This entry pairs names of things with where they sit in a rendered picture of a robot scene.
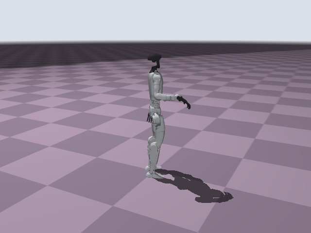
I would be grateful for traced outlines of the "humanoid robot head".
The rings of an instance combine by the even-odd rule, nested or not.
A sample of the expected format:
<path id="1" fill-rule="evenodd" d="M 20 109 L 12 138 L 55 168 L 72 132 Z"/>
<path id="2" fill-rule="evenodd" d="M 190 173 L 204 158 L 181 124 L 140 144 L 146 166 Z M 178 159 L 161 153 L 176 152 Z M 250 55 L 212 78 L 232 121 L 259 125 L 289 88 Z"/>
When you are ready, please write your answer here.
<path id="1" fill-rule="evenodd" d="M 152 53 L 148 56 L 148 60 L 152 61 L 153 63 L 156 62 L 157 65 L 153 66 L 149 73 L 155 72 L 157 68 L 160 68 L 159 60 L 161 59 L 161 55 L 157 53 Z M 158 71 L 157 71 L 158 72 Z"/>

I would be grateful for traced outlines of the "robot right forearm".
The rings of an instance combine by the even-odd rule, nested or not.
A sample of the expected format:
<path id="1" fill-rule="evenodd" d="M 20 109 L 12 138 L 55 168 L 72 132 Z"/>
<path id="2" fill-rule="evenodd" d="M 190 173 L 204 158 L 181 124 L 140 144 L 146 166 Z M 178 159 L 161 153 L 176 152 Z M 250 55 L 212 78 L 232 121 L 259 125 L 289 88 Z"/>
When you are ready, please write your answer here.
<path id="1" fill-rule="evenodd" d="M 176 95 L 166 95 L 166 94 L 161 94 L 161 93 L 157 93 L 156 94 L 156 98 L 157 99 L 164 100 L 164 101 L 167 101 L 167 100 L 169 100 L 169 101 L 177 100 L 177 96 L 180 96 L 180 95 L 179 94 L 176 94 Z"/>

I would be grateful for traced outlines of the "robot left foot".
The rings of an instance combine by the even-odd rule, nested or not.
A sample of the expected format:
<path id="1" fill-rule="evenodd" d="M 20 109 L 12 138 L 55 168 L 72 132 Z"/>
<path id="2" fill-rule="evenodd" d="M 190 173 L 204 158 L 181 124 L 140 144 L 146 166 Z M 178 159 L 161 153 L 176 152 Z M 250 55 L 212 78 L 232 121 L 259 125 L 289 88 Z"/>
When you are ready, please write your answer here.
<path id="1" fill-rule="evenodd" d="M 159 169 L 159 168 L 161 168 L 161 166 L 156 166 L 156 167 L 155 167 L 155 169 Z M 149 166 L 146 166 L 146 167 L 145 167 L 145 170 L 146 170 L 146 171 L 149 171 L 149 170 L 150 170 L 150 165 L 149 165 Z"/>

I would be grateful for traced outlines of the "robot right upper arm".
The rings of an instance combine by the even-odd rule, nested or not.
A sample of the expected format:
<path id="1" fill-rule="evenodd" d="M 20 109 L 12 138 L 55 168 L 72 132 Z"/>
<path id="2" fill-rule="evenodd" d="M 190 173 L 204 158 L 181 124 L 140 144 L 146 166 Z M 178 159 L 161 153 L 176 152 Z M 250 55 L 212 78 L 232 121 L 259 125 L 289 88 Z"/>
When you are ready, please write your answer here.
<path id="1" fill-rule="evenodd" d="M 156 94 L 160 91 L 160 82 L 161 82 L 161 76 L 158 74 L 153 75 L 153 83 L 154 83 L 154 98 L 157 101 L 160 101 L 160 99 L 156 98 Z"/>

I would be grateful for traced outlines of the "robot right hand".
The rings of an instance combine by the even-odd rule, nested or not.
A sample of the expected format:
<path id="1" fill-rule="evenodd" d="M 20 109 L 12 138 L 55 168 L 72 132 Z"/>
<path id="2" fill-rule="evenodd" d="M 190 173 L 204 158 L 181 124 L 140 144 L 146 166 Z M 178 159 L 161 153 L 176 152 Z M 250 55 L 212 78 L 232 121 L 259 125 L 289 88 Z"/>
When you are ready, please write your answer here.
<path id="1" fill-rule="evenodd" d="M 187 104 L 187 108 L 190 109 L 190 104 L 184 98 L 182 98 L 182 96 L 181 97 L 177 96 L 177 100 L 183 101 L 184 104 L 186 103 Z"/>

